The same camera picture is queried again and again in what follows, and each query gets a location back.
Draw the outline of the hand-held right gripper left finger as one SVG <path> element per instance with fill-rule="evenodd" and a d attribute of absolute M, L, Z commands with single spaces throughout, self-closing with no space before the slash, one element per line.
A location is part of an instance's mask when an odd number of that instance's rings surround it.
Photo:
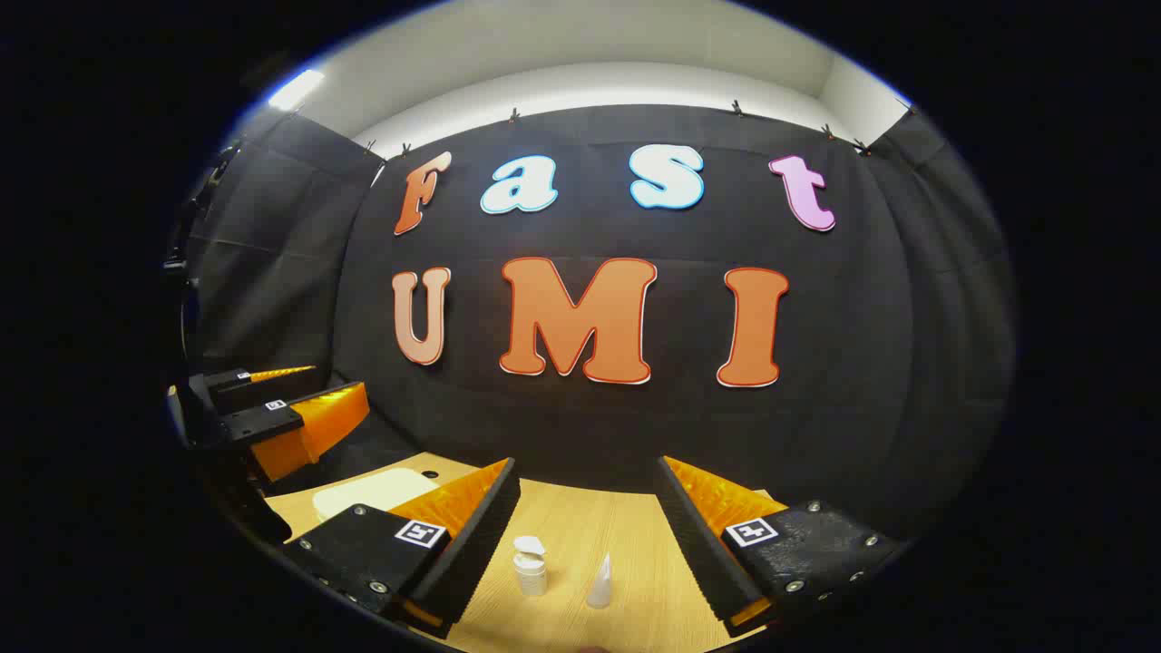
<path fill-rule="evenodd" d="M 378 619 L 444 638 L 466 613 L 520 498 L 512 458 L 398 507 L 352 502 L 283 554 Z"/>

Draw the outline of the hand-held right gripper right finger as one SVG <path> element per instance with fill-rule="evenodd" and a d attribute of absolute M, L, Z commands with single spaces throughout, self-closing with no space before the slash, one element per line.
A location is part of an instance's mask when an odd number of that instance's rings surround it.
<path fill-rule="evenodd" d="M 659 455 L 655 468 L 665 521 L 733 637 L 816 619 L 906 547 L 827 501 L 784 504 L 672 455 Z"/>

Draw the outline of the white pump bottle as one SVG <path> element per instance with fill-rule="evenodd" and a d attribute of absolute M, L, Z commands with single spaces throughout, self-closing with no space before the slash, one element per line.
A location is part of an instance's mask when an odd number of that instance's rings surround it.
<path fill-rule="evenodd" d="M 515 553 L 512 558 L 520 593 L 526 598 L 539 598 L 548 590 L 547 550 L 535 536 L 514 538 Z"/>

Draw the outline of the white squeeze tube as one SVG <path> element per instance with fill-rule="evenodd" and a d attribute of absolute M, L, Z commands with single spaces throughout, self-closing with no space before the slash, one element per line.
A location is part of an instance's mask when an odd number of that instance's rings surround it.
<path fill-rule="evenodd" d="M 612 603 L 612 554 L 608 552 L 596 571 L 585 603 L 593 610 L 604 610 Z"/>

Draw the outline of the black backdrop cloth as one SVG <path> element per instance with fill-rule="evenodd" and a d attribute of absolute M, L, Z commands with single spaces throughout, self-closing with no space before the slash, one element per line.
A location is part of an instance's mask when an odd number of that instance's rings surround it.
<path fill-rule="evenodd" d="M 590 350 L 511 375 L 502 265 L 580 297 L 651 263 L 642 385 Z M 207 371 L 313 366 L 372 416 L 275 491 L 431 452 L 651 491 L 659 455 L 913 539 L 998 431 L 1017 311 L 998 221 L 950 142 L 906 114 L 858 151 L 788 122 L 610 106 L 497 122 L 381 160 L 255 119 L 192 227 Z"/>

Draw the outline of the dark stand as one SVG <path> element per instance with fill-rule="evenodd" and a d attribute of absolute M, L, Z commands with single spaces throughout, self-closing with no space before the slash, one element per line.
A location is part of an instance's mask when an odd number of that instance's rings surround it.
<path fill-rule="evenodd" d="M 236 138 L 219 150 L 203 181 L 192 191 L 176 211 L 176 224 L 170 235 L 170 252 L 163 260 L 163 296 L 170 307 L 171 337 L 167 344 L 170 367 L 185 371 L 190 367 L 190 342 L 199 329 L 199 280 L 192 277 L 192 228 L 207 218 L 229 166 L 241 153 L 245 139 Z"/>

